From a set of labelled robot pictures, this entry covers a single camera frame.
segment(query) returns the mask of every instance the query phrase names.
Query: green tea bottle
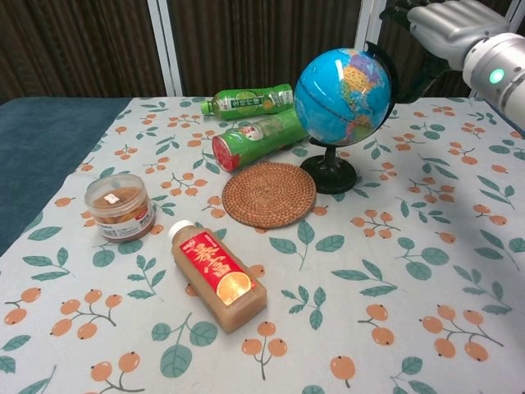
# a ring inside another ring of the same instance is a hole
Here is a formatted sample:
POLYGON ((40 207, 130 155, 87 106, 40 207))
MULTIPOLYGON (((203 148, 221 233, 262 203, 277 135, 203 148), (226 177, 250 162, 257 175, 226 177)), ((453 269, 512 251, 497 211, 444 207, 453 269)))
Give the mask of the green tea bottle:
POLYGON ((294 92, 288 84, 262 89, 222 90, 212 100, 203 101, 203 115, 215 115, 225 121, 279 113, 294 106, 294 92))
POLYGON ((232 172, 307 136, 295 109, 291 108, 247 126, 215 135, 212 149, 217 163, 224 170, 232 172))

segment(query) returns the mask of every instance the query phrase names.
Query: rattan coaster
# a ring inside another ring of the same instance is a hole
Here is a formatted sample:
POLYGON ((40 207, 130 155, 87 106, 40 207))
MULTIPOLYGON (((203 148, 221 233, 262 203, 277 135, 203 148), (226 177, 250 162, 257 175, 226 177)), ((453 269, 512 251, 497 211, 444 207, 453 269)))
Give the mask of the rattan coaster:
POLYGON ((225 210, 237 222, 260 228, 291 224, 312 208, 316 189, 299 167, 260 163, 232 177, 222 191, 225 210))

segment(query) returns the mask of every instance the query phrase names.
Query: green indicator light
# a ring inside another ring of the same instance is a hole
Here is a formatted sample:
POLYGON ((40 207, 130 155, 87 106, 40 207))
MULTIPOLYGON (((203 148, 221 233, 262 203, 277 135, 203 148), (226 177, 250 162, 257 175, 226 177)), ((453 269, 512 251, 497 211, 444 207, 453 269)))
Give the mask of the green indicator light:
POLYGON ((491 73, 491 76, 489 77, 489 81, 492 84, 497 84, 501 82, 501 80, 503 80, 504 77, 505 77, 505 71, 503 71, 503 69, 501 68, 498 68, 491 73))

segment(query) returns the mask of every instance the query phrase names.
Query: bottle cap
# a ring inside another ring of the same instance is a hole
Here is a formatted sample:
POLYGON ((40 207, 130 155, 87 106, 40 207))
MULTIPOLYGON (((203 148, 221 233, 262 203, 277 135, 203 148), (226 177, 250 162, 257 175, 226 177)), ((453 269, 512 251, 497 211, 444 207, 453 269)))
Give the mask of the bottle cap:
POLYGON ((202 101, 200 104, 200 112, 203 113, 203 115, 209 115, 212 113, 211 103, 209 101, 202 101))
POLYGON ((179 232, 187 226, 195 226, 195 223, 190 222, 189 220, 180 220, 179 222, 171 226, 170 230, 167 232, 167 236, 170 239, 170 241, 173 241, 173 237, 175 237, 177 232, 179 232))

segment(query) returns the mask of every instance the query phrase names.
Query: black globe base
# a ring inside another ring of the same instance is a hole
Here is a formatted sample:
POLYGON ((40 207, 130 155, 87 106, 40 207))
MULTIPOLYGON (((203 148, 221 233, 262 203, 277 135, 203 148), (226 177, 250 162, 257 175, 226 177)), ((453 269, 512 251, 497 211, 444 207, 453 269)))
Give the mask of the black globe base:
POLYGON ((324 156, 307 158, 301 164, 301 168, 313 178, 317 192, 338 195, 352 189, 358 179, 355 168, 346 160, 336 157, 335 146, 321 144, 313 139, 310 142, 326 147, 324 156))

